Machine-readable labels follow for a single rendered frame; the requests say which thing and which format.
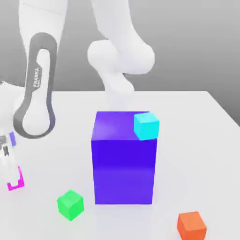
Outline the large blue box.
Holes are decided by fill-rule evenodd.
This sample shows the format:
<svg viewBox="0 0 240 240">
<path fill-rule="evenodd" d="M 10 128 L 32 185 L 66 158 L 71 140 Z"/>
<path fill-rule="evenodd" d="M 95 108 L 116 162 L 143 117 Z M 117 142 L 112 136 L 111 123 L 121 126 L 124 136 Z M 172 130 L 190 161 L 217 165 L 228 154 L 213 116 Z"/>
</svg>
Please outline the large blue box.
<svg viewBox="0 0 240 240">
<path fill-rule="evenodd" d="M 157 140 L 139 140 L 136 114 L 96 113 L 91 137 L 96 204 L 152 204 Z"/>
</svg>

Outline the small magenta cube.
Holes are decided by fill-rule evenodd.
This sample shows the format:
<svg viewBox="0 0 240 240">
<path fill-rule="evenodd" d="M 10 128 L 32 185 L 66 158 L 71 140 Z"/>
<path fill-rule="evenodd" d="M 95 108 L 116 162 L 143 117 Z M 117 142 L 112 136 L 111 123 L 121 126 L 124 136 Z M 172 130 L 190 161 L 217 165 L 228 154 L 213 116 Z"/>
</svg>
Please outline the small magenta cube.
<svg viewBox="0 0 240 240">
<path fill-rule="evenodd" d="M 17 185 L 12 186 L 11 183 L 7 183 L 7 187 L 9 191 L 13 191 L 15 189 L 19 189 L 24 187 L 24 179 L 23 179 L 23 174 L 21 171 L 20 166 L 17 167 L 18 168 L 18 173 L 17 173 Z"/>
</svg>

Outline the small orange cube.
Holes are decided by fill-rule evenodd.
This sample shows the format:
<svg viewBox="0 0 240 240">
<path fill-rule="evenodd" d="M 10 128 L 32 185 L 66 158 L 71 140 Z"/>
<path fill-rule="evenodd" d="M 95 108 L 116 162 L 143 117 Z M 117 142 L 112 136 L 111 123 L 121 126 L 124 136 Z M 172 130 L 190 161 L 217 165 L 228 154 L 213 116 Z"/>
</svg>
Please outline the small orange cube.
<svg viewBox="0 0 240 240">
<path fill-rule="evenodd" d="M 177 230 L 181 240 L 204 240 L 207 226 L 198 211 L 180 213 Z"/>
</svg>

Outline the small green cube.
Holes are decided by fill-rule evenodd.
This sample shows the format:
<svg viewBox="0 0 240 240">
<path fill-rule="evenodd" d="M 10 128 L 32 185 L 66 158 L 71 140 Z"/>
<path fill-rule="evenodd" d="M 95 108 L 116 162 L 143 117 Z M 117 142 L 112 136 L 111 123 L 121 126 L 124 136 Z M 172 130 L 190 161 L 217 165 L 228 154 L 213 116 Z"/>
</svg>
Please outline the small green cube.
<svg viewBox="0 0 240 240">
<path fill-rule="evenodd" d="M 72 221 L 84 211 L 83 197 L 73 190 L 67 191 L 57 199 L 59 213 Z"/>
</svg>

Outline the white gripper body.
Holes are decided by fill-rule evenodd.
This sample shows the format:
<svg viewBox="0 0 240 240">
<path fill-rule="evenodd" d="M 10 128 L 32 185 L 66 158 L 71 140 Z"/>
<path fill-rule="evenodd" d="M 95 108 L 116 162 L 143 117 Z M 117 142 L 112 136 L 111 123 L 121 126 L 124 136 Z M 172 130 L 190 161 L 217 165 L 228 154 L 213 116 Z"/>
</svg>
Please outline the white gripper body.
<svg viewBox="0 0 240 240">
<path fill-rule="evenodd" d="M 18 185 L 20 174 L 13 153 L 9 152 L 8 155 L 5 155 L 4 151 L 0 150 L 0 162 L 6 183 Z"/>
</svg>

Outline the small cyan cube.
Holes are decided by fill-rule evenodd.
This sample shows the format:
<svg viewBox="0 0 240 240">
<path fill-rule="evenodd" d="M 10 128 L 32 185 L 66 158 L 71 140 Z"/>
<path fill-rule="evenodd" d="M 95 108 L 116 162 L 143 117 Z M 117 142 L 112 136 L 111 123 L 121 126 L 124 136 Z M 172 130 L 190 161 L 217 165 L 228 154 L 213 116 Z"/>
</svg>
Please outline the small cyan cube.
<svg viewBox="0 0 240 240">
<path fill-rule="evenodd" d="M 140 141 L 157 139 L 159 127 L 159 119 L 151 112 L 134 115 L 134 133 Z"/>
</svg>

